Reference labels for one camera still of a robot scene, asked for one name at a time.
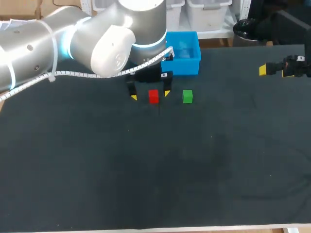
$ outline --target black mat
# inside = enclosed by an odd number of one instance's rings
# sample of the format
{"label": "black mat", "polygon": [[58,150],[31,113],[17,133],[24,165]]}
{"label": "black mat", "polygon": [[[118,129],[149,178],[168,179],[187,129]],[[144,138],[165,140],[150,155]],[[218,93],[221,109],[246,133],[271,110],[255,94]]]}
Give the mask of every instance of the black mat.
{"label": "black mat", "polygon": [[160,106],[147,94],[160,84],[138,84],[136,102],[123,78],[11,98],[0,232],[310,223],[311,79],[258,76],[290,54],[303,47],[204,50],[199,77],[174,80]]}

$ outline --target cable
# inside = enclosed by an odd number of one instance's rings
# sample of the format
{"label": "cable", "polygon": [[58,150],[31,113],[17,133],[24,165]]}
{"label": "cable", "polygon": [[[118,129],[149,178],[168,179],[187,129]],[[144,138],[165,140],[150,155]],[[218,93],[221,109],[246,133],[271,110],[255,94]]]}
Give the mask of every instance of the cable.
{"label": "cable", "polygon": [[59,6],[59,7],[62,7],[62,6],[76,6],[76,7],[78,7],[80,10],[82,10],[81,7],[80,7],[80,6],[77,6],[77,5],[58,5],[58,4],[56,4],[54,1],[55,1],[55,0],[52,0],[52,3],[53,3],[54,6]]}
{"label": "cable", "polygon": [[[172,46],[168,47],[162,53],[158,54],[157,56],[155,56],[154,58],[152,58],[148,62],[145,62],[145,63],[143,63],[137,67],[121,71],[120,73],[118,73],[117,75],[115,75],[113,77],[119,77],[119,76],[135,73],[136,71],[142,70],[142,69],[150,66],[151,64],[157,62],[161,58],[165,57],[165,55],[168,53],[170,53],[174,56],[174,51],[173,51]],[[24,83],[23,85],[21,85],[17,88],[14,88],[13,90],[10,90],[9,92],[0,96],[0,103],[7,100],[8,98],[18,94],[19,92],[27,89],[28,87],[31,87],[32,85],[35,85],[36,83],[38,83],[44,79],[49,78],[51,75],[52,75],[51,72],[42,74],[42,75],[30,80],[29,82]],[[104,79],[105,78],[105,77],[101,77],[100,75],[97,75],[97,74],[87,74],[87,73],[81,73],[81,72],[75,72],[75,71],[57,71],[57,72],[55,72],[55,76],[74,76],[74,77],[93,78],[93,79]]]}

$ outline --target red block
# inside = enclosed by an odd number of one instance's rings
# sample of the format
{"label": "red block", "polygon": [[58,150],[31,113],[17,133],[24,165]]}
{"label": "red block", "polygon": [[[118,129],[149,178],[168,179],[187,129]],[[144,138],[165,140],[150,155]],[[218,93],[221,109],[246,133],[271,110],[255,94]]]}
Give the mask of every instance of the red block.
{"label": "red block", "polygon": [[149,103],[159,103],[158,90],[149,90]]}

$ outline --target blue bin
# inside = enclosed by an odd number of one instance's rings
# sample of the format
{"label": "blue bin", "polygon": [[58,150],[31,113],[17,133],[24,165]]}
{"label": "blue bin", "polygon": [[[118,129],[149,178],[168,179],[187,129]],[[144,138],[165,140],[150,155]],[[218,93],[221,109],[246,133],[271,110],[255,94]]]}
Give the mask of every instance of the blue bin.
{"label": "blue bin", "polygon": [[161,62],[162,72],[173,71],[174,75],[197,75],[201,50],[196,32],[167,32],[167,47],[173,46],[173,61]]}

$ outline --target green cube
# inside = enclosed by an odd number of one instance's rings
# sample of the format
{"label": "green cube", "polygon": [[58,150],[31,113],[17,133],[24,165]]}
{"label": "green cube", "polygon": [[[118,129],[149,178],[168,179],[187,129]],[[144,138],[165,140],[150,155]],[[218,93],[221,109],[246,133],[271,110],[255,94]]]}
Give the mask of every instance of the green cube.
{"label": "green cube", "polygon": [[193,101],[192,90],[183,90],[183,102],[192,103],[192,101]]}

